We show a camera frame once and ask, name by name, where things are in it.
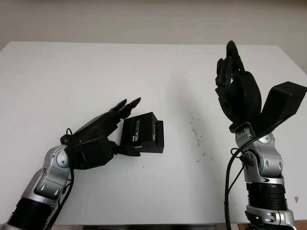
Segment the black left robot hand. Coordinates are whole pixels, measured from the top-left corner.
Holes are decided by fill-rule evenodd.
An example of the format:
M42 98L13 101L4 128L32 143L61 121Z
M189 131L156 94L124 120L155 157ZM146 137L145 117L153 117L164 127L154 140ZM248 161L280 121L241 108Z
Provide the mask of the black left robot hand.
M139 157L141 154L132 146L119 146L115 142L110 141L110 136L117 128L121 120L130 116L141 98L137 98L130 103L127 100L119 102L109 111L96 116L73 134L65 134L60 138L61 144L69 147L75 147L84 153L117 155Z

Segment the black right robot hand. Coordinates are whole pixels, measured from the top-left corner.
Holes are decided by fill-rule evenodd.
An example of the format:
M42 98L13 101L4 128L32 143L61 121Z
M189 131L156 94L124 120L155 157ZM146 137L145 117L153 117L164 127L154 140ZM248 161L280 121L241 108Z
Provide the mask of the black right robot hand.
M254 123L261 113L261 94L254 76L245 70L234 41L226 45L226 57L217 62L215 92L235 133L244 123Z

